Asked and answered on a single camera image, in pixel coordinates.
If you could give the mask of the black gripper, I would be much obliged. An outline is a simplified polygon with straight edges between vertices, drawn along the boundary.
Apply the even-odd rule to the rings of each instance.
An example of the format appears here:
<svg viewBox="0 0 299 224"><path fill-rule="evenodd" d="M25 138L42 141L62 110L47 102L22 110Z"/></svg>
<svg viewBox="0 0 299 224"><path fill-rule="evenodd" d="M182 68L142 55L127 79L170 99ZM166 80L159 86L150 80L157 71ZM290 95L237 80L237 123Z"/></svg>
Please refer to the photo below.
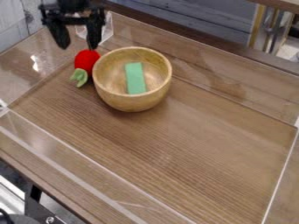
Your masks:
<svg viewBox="0 0 299 224"><path fill-rule="evenodd" d="M87 24L89 49L95 50L102 41L102 19L105 7L99 3L42 3L42 23L47 25L54 40L63 50L71 44L71 36L67 25Z"/></svg>

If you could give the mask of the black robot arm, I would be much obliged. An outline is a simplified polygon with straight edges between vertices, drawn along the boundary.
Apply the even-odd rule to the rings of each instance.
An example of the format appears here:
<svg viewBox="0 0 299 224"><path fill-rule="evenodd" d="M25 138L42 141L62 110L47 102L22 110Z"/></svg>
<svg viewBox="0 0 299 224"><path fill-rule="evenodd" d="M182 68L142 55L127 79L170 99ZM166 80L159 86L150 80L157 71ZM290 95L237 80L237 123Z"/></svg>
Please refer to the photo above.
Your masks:
<svg viewBox="0 0 299 224"><path fill-rule="evenodd" d="M103 26L107 23L105 7L90 0L42 1L42 24L49 28L53 38L63 50L71 45L69 25L85 25L87 28L89 49L95 50L102 41Z"/></svg>

